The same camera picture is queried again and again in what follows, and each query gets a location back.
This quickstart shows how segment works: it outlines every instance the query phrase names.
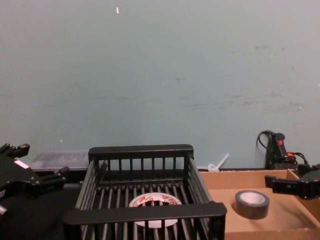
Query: cardboard tray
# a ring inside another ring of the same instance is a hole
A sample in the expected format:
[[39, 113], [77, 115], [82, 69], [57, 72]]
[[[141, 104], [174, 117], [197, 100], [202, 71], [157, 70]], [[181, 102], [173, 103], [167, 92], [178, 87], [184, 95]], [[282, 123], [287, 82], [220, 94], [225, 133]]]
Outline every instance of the cardboard tray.
[[[320, 240], [320, 198], [302, 200], [299, 197], [273, 193], [266, 188], [265, 175], [295, 180], [291, 170], [201, 172], [203, 181], [215, 202], [227, 208], [226, 240]], [[234, 210], [235, 195], [242, 190], [254, 190], [269, 197], [267, 217], [252, 220]]]

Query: roll of tape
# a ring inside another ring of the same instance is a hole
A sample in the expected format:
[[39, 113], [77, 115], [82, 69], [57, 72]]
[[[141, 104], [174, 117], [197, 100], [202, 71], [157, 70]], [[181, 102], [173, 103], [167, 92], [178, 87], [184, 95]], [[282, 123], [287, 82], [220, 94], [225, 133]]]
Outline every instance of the roll of tape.
[[235, 211], [247, 219], [263, 219], [268, 215], [269, 198], [258, 191], [239, 191], [235, 194]]
[[[134, 208], [138, 207], [144, 203], [152, 202], [152, 201], [160, 201], [163, 203], [169, 203], [169, 205], [180, 205], [182, 204], [181, 201], [176, 198], [175, 196], [172, 196], [170, 194], [162, 193], [162, 192], [151, 192], [139, 195], [135, 197], [130, 203], [129, 207]], [[164, 221], [164, 226], [169, 227], [173, 224], [176, 224], [178, 222], [177, 219], [168, 219]], [[135, 221], [135, 223], [139, 226], [145, 227], [144, 221]], [[149, 228], [152, 229], [159, 229], [161, 228], [161, 220], [154, 220], [148, 222]]]

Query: gray duct tape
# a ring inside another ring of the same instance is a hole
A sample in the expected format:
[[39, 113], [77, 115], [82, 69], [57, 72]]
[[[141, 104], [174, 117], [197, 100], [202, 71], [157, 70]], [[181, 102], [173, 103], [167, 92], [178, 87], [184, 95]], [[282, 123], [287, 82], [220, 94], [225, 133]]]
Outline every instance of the gray duct tape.
[[269, 198], [258, 191], [239, 191], [235, 194], [235, 211], [247, 219], [263, 219], [268, 215]]

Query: black wire basket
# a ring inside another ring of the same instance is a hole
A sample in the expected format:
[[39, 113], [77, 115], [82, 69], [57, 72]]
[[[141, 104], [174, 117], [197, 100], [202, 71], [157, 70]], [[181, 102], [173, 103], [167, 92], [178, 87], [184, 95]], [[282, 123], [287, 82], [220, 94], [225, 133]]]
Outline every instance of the black wire basket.
[[[91, 148], [75, 209], [63, 218], [65, 239], [223, 240], [227, 209], [213, 202], [193, 154], [187, 144]], [[129, 207], [136, 196], [155, 192], [182, 204]], [[155, 220], [160, 228], [149, 226]], [[166, 220], [177, 223], [165, 227]]]

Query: black cable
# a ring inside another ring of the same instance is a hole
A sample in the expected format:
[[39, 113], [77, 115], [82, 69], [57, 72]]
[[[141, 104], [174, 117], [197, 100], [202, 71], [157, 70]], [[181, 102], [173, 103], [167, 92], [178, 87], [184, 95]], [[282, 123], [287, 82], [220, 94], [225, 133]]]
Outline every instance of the black cable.
[[303, 161], [304, 161], [304, 164], [309, 165], [309, 162], [307, 161], [305, 155], [303, 155], [301, 152], [293, 152], [293, 154], [299, 156], [300, 158], [302, 158]]
[[257, 143], [259, 141], [259, 143], [261, 144], [262, 147], [264, 147], [267, 151], [271, 152], [271, 153], [274, 153], [273, 150], [271, 150], [270, 148], [268, 148], [266, 145], [264, 145], [261, 141], [261, 135], [262, 134], [265, 134], [265, 135], [268, 135], [268, 137], [272, 136], [273, 134], [275, 134], [273, 131], [270, 131], [270, 130], [264, 130], [262, 132], [259, 133], [258, 137], [257, 137]]

